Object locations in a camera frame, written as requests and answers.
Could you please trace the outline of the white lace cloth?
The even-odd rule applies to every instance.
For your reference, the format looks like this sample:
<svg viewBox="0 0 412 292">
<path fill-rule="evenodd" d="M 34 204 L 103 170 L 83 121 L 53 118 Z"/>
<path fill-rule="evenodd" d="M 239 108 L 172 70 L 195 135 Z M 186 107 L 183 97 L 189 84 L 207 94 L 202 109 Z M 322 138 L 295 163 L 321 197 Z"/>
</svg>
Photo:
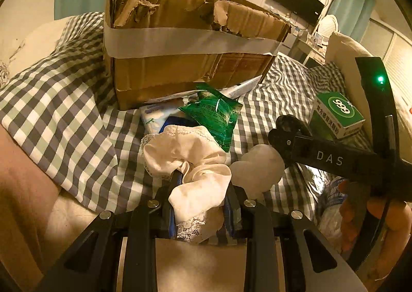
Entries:
<svg viewBox="0 0 412 292">
<path fill-rule="evenodd" d="M 200 244 L 223 226 L 222 206 L 232 178 L 226 153 L 204 126 L 170 124 L 142 140 L 144 166 L 155 178 L 182 173 L 182 183 L 171 191 L 177 239 Z"/>
</svg>

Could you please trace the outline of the green 999 medicine box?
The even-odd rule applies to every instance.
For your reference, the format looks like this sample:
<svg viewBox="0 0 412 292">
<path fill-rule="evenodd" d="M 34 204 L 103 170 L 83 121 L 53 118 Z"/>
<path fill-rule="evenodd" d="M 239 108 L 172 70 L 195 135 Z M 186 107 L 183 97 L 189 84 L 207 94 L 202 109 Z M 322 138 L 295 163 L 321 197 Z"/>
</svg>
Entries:
<svg viewBox="0 0 412 292">
<path fill-rule="evenodd" d="M 314 136 L 342 140 L 359 132 L 365 118 L 339 92 L 321 92 L 314 99 L 309 128 Z"/>
</svg>

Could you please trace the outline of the white tube packet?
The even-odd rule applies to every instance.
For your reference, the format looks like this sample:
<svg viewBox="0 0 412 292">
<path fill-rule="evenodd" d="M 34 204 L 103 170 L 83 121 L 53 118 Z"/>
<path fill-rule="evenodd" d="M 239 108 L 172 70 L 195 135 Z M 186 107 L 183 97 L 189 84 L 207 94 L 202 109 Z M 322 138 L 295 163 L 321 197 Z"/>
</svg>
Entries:
<svg viewBox="0 0 412 292">
<path fill-rule="evenodd" d="M 258 83 L 261 81 L 261 78 L 263 78 L 262 75 L 256 76 L 255 78 L 245 80 L 244 82 L 238 83 L 238 84 L 236 84 L 232 87 L 226 87 L 226 88 L 221 89 L 219 91 L 220 91 L 220 93 L 222 93 L 223 95 L 225 95 L 228 98 L 236 99 L 237 97 L 253 90 L 258 85 Z M 180 92 L 180 93 L 175 93 L 173 95 L 168 95 L 166 97 L 159 97 L 159 98 L 155 98 L 155 99 L 149 99 L 149 101 L 145 102 L 145 104 L 166 102 L 166 101 L 169 101 L 169 100 L 172 100 L 172 99 L 190 97 L 191 95 L 195 95 L 200 91 L 205 91 L 205 89 L 189 90 L 189 91 L 186 91 L 186 92 Z"/>
</svg>

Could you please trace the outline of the white round cotton pad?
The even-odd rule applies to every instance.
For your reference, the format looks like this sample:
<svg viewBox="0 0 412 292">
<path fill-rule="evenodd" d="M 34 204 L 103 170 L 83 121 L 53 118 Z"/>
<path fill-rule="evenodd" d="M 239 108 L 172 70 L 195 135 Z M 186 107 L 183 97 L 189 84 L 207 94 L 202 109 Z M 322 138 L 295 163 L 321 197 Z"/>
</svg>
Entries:
<svg viewBox="0 0 412 292">
<path fill-rule="evenodd" d="M 259 144 L 230 165 L 231 182 L 243 188 L 250 199 L 260 199 L 273 185 L 279 183 L 285 164 L 281 155 L 271 146 Z"/>
</svg>

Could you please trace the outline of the clear plastic bag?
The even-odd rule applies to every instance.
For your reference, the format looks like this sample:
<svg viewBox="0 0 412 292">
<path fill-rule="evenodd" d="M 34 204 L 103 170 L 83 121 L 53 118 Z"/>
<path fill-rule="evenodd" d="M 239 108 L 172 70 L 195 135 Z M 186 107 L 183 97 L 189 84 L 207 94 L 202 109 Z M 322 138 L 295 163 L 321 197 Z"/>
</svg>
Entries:
<svg viewBox="0 0 412 292">
<path fill-rule="evenodd" d="M 325 171 L 316 171 L 320 186 L 320 196 L 316 206 L 315 222 L 319 231 L 339 253 L 342 253 L 342 217 L 340 207 L 347 195 L 340 189 L 346 181 L 343 177 L 334 176 Z"/>
</svg>

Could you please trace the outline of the white tissue packet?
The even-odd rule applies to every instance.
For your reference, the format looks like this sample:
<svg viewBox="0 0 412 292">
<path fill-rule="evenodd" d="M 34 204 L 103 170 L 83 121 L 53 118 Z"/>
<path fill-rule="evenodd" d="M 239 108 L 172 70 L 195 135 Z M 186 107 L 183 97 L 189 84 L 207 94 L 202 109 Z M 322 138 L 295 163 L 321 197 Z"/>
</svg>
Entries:
<svg viewBox="0 0 412 292">
<path fill-rule="evenodd" d="M 189 118 L 179 108 L 184 106 L 183 99 L 172 99 L 157 104 L 140 107 L 140 115 L 145 133 L 161 133 L 169 124 L 195 127 L 197 122 Z"/>
</svg>

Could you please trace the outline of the green foil snack packet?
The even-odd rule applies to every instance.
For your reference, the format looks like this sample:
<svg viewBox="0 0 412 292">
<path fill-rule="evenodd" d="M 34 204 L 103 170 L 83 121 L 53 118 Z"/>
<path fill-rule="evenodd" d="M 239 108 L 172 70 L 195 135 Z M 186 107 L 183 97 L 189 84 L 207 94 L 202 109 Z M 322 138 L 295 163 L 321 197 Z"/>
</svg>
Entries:
<svg viewBox="0 0 412 292">
<path fill-rule="evenodd" d="M 204 126 L 220 147 L 229 152 L 233 130 L 243 105 L 204 82 L 196 87 L 197 100 L 179 107 L 180 111 Z"/>
</svg>

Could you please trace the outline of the cream pillow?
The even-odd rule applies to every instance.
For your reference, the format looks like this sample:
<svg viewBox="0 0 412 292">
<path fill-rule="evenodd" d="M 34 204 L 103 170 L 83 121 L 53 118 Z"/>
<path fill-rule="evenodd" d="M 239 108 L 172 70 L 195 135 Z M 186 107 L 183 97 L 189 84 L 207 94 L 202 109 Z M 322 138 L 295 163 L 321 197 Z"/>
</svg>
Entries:
<svg viewBox="0 0 412 292">
<path fill-rule="evenodd" d="M 372 140 L 372 121 L 370 108 L 361 85 L 360 72 L 355 59 L 370 57 L 372 54 L 357 41 L 338 32 L 329 38 L 325 61 L 334 63 L 341 71 L 346 96 L 365 118 L 363 129 Z M 394 95 L 399 125 L 399 145 L 402 159 L 411 161 L 411 67 L 403 65 L 400 69 L 385 68 Z"/>
</svg>

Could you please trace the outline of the gingham checked bed cover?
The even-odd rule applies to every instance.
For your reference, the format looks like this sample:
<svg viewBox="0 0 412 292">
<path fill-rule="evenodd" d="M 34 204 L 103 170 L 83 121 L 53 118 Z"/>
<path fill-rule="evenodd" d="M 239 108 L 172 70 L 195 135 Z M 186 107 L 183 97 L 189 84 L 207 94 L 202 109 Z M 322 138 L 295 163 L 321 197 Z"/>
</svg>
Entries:
<svg viewBox="0 0 412 292">
<path fill-rule="evenodd" d="M 1 244 L 39 255 L 60 191 L 93 212 L 123 213 L 165 182 L 144 169 L 144 126 L 137 110 L 120 111 L 103 65 L 103 14 L 67 22 L 55 50 L 1 89 Z M 275 59 L 243 108 L 226 165 L 266 143 L 276 117 L 308 120 L 318 92 L 346 95 L 334 63 L 307 69 Z"/>
</svg>

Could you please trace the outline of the white round mirror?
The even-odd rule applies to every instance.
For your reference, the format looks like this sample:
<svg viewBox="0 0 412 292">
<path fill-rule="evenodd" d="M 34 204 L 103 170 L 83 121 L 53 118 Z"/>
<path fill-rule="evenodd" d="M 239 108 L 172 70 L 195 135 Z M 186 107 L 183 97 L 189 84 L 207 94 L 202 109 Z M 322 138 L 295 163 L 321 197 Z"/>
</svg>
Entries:
<svg viewBox="0 0 412 292">
<path fill-rule="evenodd" d="M 335 15 L 324 16 L 316 27 L 316 33 L 322 37 L 322 42 L 326 44 L 334 32 L 339 31 L 339 23 Z"/>
</svg>

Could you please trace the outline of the teal window curtain right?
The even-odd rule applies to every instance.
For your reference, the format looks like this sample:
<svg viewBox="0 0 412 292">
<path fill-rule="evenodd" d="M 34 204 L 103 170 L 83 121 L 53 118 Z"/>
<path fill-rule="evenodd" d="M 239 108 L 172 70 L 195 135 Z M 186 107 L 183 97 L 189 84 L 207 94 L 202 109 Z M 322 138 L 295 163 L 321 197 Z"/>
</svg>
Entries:
<svg viewBox="0 0 412 292">
<path fill-rule="evenodd" d="M 361 41 L 374 10 L 376 0 L 332 0 L 328 15 L 334 15 L 339 32 Z"/>
</svg>

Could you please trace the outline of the torn brown cardboard box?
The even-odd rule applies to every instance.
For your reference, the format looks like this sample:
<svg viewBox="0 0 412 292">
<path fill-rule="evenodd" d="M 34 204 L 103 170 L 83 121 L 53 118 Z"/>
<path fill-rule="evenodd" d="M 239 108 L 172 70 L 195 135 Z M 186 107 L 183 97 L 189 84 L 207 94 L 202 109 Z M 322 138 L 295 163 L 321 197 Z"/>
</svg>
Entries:
<svg viewBox="0 0 412 292">
<path fill-rule="evenodd" d="M 103 58 L 120 109 L 268 72 L 290 25 L 246 0 L 106 0 Z"/>
</svg>

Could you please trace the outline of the floral white pillow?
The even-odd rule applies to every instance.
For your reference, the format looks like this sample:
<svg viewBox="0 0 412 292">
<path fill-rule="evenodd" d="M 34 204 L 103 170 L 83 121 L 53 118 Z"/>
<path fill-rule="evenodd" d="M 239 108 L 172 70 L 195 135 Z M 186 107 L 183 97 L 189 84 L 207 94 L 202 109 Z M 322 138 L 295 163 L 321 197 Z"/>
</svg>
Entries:
<svg viewBox="0 0 412 292">
<path fill-rule="evenodd" d="M 15 75 L 49 56 L 57 47 L 72 16 L 42 24 L 11 48 L 1 51 L 1 87 Z"/>
</svg>

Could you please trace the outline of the black wall television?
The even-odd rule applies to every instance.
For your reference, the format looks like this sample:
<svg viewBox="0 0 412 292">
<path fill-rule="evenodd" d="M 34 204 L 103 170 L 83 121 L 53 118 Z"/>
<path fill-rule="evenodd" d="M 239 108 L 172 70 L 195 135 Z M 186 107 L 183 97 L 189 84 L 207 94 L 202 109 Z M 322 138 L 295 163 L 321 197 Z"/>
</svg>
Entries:
<svg viewBox="0 0 412 292">
<path fill-rule="evenodd" d="M 315 26 L 325 5 L 320 0 L 274 0 L 290 12 Z"/>
</svg>

